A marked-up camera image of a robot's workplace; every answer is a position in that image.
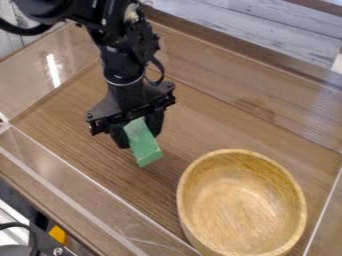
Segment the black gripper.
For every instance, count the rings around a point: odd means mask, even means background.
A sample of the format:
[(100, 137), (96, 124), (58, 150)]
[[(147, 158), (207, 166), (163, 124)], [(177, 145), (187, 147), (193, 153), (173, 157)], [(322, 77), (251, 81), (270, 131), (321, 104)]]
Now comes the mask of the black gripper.
[(165, 80), (165, 66), (158, 58), (139, 59), (130, 50), (100, 49), (107, 93), (88, 110), (86, 121), (92, 135), (111, 135), (120, 149), (130, 148), (124, 126), (143, 118), (155, 137), (163, 129), (165, 113), (175, 104), (175, 84)]

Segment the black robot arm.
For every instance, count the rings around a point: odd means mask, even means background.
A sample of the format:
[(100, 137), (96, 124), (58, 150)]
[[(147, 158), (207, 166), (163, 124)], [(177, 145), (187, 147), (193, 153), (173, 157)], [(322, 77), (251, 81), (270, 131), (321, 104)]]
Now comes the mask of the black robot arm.
[(175, 104), (175, 84), (146, 75), (150, 65), (162, 67), (155, 54), (159, 35), (139, 0), (14, 0), (34, 21), (54, 25), (74, 21), (87, 29), (99, 49), (107, 93), (88, 110), (94, 135), (106, 133), (122, 149), (130, 147), (124, 127), (143, 119), (154, 136), (163, 129), (165, 112)]

